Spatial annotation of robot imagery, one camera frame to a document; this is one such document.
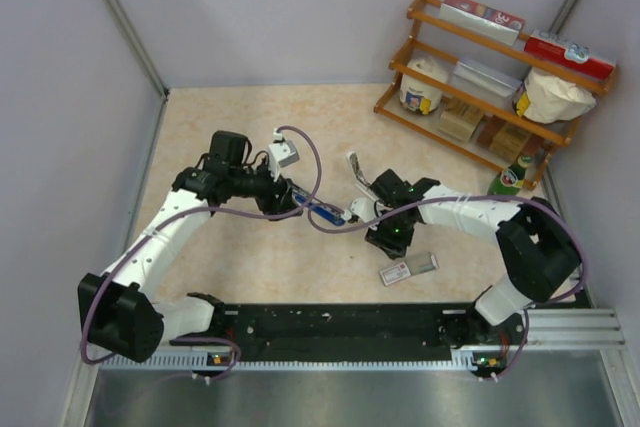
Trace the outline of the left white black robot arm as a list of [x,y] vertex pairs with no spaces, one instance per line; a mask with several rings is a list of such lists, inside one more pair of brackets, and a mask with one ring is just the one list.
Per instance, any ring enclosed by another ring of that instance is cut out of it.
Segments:
[[275,132],[263,160],[250,161],[249,139],[217,131],[210,147],[172,183],[158,213],[129,249],[101,275],[87,274],[78,285],[82,327],[81,354],[99,346],[135,362],[144,362],[159,345],[195,334],[216,343],[226,334],[225,317],[215,312],[215,299],[189,294],[156,303],[155,292],[189,238],[232,198],[250,198],[268,220],[297,214],[284,167],[298,161],[293,142]]

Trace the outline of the blue metal stapler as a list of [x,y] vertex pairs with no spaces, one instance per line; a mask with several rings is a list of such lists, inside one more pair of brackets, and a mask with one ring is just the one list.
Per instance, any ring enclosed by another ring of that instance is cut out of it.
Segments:
[[307,202],[310,211],[334,226],[342,226],[347,221],[347,216],[342,209],[332,204],[321,202],[313,197],[310,192],[295,184],[292,185],[292,195],[297,204],[301,205]]

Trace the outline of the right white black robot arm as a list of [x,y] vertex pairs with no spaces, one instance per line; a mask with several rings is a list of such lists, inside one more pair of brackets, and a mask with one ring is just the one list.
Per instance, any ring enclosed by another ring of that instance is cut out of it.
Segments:
[[391,169],[369,191],[373,198],[357,214],[365,222],[384,219],[368,228],[365,240],[392,260],[407,255],[418,223],[496,243],[506,273],[474,301],[466,319],[469,335],[478,342],[492,341],[512,314],[550,301],[582,264],[575,241],[542,199],[475,200],[434,179],[410,184]]

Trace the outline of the small white stapler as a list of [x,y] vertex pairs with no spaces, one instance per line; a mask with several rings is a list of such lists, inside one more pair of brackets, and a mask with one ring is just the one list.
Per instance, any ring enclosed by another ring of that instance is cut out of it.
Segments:
[[346,154],[346,161],[355,177],[356,188],[372,201],[376,201],[378,197],[372,191],[371,184],[364,176],[357,153],[355,151],[349,151]]

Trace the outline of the red white staple box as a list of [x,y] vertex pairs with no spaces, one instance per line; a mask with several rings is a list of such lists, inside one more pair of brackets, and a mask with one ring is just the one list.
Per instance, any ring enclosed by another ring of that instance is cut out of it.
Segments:
[[439,263],[433,253],[405,257],[398,263],[379,271],[382,284],[391,286],[403,280],[422,275],[439,268]]

